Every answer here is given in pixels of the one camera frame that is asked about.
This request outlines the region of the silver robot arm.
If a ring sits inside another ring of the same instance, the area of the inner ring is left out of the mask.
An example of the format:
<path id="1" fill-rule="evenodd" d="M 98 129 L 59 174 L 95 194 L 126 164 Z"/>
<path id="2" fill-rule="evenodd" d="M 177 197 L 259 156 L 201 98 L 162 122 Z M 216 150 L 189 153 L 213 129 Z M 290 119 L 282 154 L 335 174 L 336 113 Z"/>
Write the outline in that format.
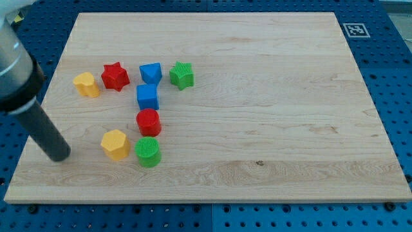
<path id="1" fill-rule="evenodd" d="M 35 0 L 1 1 L 1 110 L 14 111 L 31 101 L 42 88 L 44 74 L 26 51 L 6 16 Z"/>

